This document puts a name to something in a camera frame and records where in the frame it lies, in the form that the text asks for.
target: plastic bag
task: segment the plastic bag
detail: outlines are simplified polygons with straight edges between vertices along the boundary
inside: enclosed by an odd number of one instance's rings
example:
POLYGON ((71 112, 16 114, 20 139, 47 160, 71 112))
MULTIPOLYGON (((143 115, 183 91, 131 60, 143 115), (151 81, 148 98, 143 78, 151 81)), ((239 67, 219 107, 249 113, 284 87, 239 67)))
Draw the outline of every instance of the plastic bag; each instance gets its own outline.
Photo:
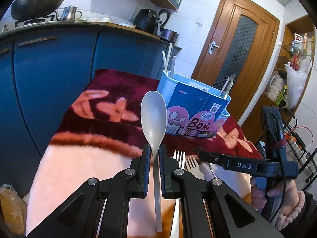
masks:
POLYGON ((275 102, 278 93, 284 87, 284 80, 280 77, 278 72, 273 72, 270 81, 267 84, 266 95, 267 97, 275 102))
POLYGON ((15 234, 25 234, 26 205, 14 191, 4 184, 0 187, 0 200, 4 221, 15 234))
POLYGON ((301 98, 311 66, 312 62, 308 64, 303 61, 299 71, 295 71, 291 66, 285 64, 287 72, 287 107, 289 109, 294 109, 301 98))

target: sleeve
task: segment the sleeve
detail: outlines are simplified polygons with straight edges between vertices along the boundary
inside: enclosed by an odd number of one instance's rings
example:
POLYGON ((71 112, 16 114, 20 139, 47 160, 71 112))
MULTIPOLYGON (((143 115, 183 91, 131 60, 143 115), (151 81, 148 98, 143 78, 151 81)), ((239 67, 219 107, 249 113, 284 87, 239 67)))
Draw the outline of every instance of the sleeve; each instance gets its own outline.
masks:
POLYGON ((317 232, 317 206, 313 195, 298 192, 300 198, 297 207, 288 216, 279 215, 276 228, 285 238, 315 237, 317 232))

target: glass shelf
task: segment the glass shelf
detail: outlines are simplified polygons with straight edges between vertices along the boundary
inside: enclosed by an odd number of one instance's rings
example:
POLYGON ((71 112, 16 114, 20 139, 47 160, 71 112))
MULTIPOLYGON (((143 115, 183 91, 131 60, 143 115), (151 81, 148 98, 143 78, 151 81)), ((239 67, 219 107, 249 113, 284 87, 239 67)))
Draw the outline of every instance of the glass shelf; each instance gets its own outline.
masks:
POLYGON ((309 42, 302 42, 302 43, 294 43, 294 44, 289 44, 289 45, 284 45, 284 49, 286 49, 290 55, 294 55, 295 53, 298 53, 301 56, 311 56, 312 51, 305 51, 303 49, 304 44, 306 44, 306 47, 308 47, 308 44, 311 43, 313 44, 314 41, 309 41, 309 42))

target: silver fork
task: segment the silver fork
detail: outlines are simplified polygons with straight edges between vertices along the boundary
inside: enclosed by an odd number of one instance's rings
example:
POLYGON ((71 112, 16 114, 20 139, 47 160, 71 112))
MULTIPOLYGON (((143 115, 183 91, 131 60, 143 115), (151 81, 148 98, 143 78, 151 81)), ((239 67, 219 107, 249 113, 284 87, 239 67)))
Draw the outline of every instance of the silver fork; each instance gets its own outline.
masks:
POLYGON ((199 170, 199 165, 194 158, 194 156, 189 156, 185 158, 186 168, 189 172, 195 175, 198 179, 204 179, 205 175, 199 170))
MULTIPOLYGON (((178 151, 176 154, 176 150, 175 150, 173 158, 178 161, 180 168, 185 169, 185 152, 178 151)), ((180 232, 180 199, 176 199, 170 238, 179 238, 179 232, 180 232)))

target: person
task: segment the person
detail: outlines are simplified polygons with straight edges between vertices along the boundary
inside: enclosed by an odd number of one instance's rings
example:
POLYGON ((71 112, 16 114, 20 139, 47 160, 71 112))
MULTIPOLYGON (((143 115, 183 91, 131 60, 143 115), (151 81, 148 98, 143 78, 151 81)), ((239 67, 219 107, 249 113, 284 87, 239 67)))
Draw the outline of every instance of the person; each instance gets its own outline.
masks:
MULTIPOLYGON (((254 209, 264 208, 264 192, 256 186, 254 177, 250 179, 251 206, 254 209)), ((283 181, 267 192, 269 197, 283 193, 283 181)), ((313 195, 298 191, 294 180, 286 182, 284 202, 275 225, 285 238, 317 237, 317 206, 313 195)))

